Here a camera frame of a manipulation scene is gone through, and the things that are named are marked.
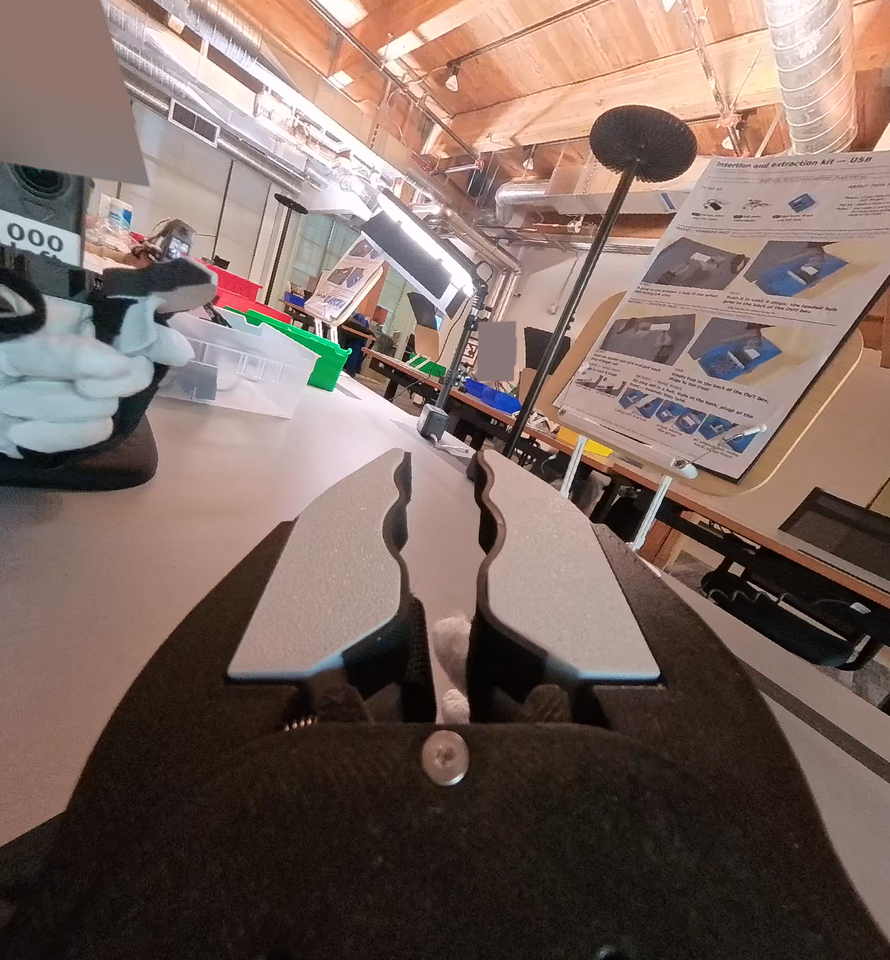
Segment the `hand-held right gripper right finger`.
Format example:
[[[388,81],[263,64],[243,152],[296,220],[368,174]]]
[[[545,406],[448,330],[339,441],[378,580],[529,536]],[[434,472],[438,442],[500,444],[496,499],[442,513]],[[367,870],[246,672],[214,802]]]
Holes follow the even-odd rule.
[[[477,610],[513,648],[566,683],[660,677],[590,520],[496,450],[475,458],[484,560]]]

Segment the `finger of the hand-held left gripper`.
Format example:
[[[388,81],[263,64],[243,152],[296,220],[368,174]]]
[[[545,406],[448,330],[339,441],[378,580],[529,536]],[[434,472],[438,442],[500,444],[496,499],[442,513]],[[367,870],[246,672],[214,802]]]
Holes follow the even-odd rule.
[[[217,287],[199,284],[182,286],[156,294],[156,314],[175,314],[192,311],[211,304],[217,296]]]
[[[215,295],[214,271],[189,258],[153,263],[142,269],[106,270],[107,295]]]

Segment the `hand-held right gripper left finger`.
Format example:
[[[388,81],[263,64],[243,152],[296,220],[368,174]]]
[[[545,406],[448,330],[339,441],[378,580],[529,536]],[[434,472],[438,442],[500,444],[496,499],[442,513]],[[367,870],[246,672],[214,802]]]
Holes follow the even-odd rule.
[[[230,680],[310,681],[344,667],[407,613],[411,489],[411,454],[392,448],[300,513],[229,664]]]

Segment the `clear plastic bin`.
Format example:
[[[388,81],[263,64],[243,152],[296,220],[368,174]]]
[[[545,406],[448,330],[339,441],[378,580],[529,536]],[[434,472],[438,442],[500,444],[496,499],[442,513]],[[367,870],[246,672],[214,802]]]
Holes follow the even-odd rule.
[[[311,349],[267,325],[249,333],[190,313],[175,314],[170,325],[186,337],[193,356],[165,375],[158,399],[294,416],[318,360]]]

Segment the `person's right hand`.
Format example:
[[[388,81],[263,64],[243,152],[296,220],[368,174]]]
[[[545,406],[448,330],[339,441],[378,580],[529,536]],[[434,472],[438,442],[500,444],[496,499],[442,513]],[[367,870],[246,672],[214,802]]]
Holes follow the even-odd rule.
[[[445,678],[438,704],[441,720],[448,725],[467,725],[471,719],[467,690],[471,629],[471,621],[460,614],[436,621],[429,633],[432,651]]]

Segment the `red plastic bin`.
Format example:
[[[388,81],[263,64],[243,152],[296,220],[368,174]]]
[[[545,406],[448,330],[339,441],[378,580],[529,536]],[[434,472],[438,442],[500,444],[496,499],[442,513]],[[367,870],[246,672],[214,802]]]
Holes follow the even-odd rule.
[[[206,267],[216,278],[218,293],[215,298],[216,306],[230,307],[246,312],[256,309],[260,300],[261,286],[244,277],[238,276],[213,264],[199,260],[198,263]]]

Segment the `black pole stand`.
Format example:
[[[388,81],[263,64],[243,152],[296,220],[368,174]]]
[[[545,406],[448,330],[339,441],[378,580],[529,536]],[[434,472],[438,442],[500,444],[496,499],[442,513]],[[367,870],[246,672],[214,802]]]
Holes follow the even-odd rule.
[[[270,306],[270,303],[271,303],[272,294],[274,292],[274,284],[278,275],[280,264],[282,262],[283,248],[285,245],[287,234],[289,232],[290,223],[291,223],[293,214],[297,213],[300,216],[304,216],[304,215],[307,215],[307,212],[308,212],[307,208],[304,205],[302,205],[296,199],[291,198],[287,195],[276,193],[274,195],[274,198],[283,210],[283,221],[282,221],[280,232],[279,232],[278,243],[277,243],[277,246],[275,247],[275,254],[272,262],[272,268],[269,272],[268,282],[266,283],[264,288],[263,304],[266,306]]]
[[[633,182],[662,184],[684,174],[697,155],[691,128],[678,117],[648,105],[617,106],[601,114],[592,126],[590,148],[595,159],[619,176],[612,198],[602,215],[592,244],[571,287],[564,310],[553,330],[544,360],[536,371],[522,408],[511,428],[502,452],[510,459],[548,377],[548,365],[559,342],[571,327],[576,309],[588,286],[604,246],[619,218],[621,207]]]

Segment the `instruction sheet on stand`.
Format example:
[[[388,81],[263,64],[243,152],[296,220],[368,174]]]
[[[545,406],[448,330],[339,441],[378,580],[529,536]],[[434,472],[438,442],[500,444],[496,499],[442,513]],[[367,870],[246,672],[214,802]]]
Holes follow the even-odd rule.
[[[763,486],[890,285],[890,150],[709,162],[550,417],[714,497]]]
[[[359,304],[380,279],[385,264],[383,252],[363,233],[342,258],[318,281],[305,312],[331,327],[352,317]]]

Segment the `white air vent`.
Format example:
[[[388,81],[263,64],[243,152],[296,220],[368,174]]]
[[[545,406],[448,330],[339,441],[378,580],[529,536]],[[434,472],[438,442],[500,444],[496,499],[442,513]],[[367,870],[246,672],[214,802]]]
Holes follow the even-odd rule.
[[[213,148],[218,148],[221,140],[221,126],[174,98],[170,100],[167,119],[173,126]]]

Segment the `long wooden desk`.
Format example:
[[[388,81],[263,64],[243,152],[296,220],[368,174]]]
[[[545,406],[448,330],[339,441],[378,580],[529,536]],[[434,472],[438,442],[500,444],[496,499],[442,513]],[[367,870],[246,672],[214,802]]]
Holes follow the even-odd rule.
[[[393,356],[366,349],[375,372],[386,378],[384,398],[393,402],[399,392],[433,401],[436,378],[422,376]],[[462,388],[453,389],[446,403],[449,427],[474,450],[491,443],[499,452],[511,431],[513,417],[494,410]],[[575,441],[561,433],[552,437],[537,427],[525,429],[516,446],[520,463],[540,478],[564,479]],[[578,481],[608,483],[592,494],[592,520],[617,534],[633,534],[645,508],[657,493],[658,481],[647,479],[644,468],[581,454]],[[742,520],[735,501],[721,501],[675,483],[658,506],[657,520],[645,539],[645,556],[655,566],[666,563],[680,540],[701,545],[718,560],[702,573],[694,590],[758,630],[787,652],[811,665],[847,680],[851,689],[868,690],[877,656],[890,652],[890,582],[850,566],[816,548],[800,544],[778,528]],[[890,689],[874,705],[890,716]]]

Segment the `black hex-patterned pouch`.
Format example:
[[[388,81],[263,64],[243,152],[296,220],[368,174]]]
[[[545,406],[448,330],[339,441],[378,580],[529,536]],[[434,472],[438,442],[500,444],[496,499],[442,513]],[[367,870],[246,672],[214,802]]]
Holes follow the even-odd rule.
[[[114,448],[77,462],[42,467],[0,459],[0,487],[56,492],[102,493],[133,489],[150,482],[159,468],[159,451],[148,415]]]

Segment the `blue plastic bin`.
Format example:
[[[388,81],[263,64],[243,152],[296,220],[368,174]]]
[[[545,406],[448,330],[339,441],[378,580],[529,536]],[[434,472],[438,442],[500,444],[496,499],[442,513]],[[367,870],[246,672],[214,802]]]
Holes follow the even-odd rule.
[[[470,397],[503,414],[516,415],[522,408],[522,403],[512,394],[470,377],[464,380],[463,389]]]

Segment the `bright light panel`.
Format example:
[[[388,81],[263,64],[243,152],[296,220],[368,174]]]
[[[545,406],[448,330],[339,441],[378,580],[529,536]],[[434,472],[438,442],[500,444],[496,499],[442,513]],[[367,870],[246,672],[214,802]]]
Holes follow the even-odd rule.
[[[448,239],[388,189],[377,193],[376,203],[377,210],[361,233],[439,313],[452,318],[466,302],[485,300],[487,282]]]

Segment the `black flat panel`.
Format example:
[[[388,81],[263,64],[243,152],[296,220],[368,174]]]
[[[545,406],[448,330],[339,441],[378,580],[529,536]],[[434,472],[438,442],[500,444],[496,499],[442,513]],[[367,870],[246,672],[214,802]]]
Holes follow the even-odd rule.
[[[548,346],[553,339],[553,331],[526,326],[523,329],[524,364],[529,370],[538,371],[544,360]],[[548,374],[552,375],[571,348],[571,337],[564,335],[558,344],[556,353],[548,365]]]

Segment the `black office chair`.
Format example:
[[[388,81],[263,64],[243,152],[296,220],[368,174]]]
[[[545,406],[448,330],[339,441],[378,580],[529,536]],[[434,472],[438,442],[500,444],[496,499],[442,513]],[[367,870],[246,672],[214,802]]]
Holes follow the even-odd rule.
[[[815,487],[778,529],[890,582],[890,517]]]

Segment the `silver air duct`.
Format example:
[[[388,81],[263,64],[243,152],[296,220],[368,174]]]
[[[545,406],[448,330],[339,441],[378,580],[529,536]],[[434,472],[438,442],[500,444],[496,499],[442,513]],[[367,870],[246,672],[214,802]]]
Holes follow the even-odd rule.
[[[857,134],[851,1],[764,1],[790,152],[845,152]]]

